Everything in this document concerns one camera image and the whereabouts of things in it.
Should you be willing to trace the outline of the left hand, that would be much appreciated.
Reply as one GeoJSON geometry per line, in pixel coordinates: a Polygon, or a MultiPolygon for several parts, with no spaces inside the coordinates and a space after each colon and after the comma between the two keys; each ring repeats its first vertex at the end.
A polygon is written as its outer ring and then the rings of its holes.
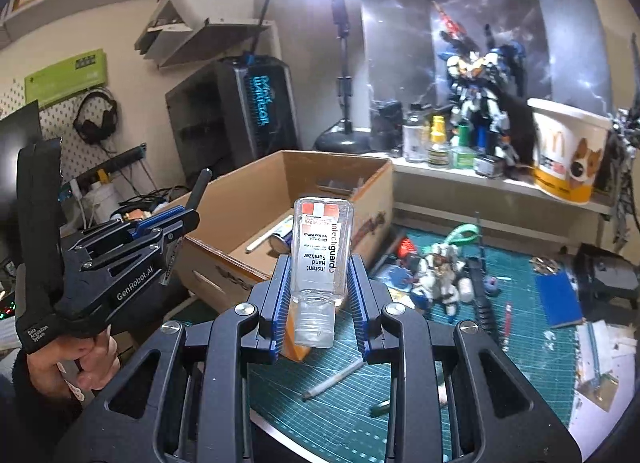
{"type": "Polygon", "coordinates": [[[78,370],[75,386],[82,391],[100,391],[120,369],[118,345],[111,327],[92,339],[60,336],[26,357],[29,378],[35,390],[53,400],[74,397],[59,365],[70,362],[78,370]]]}

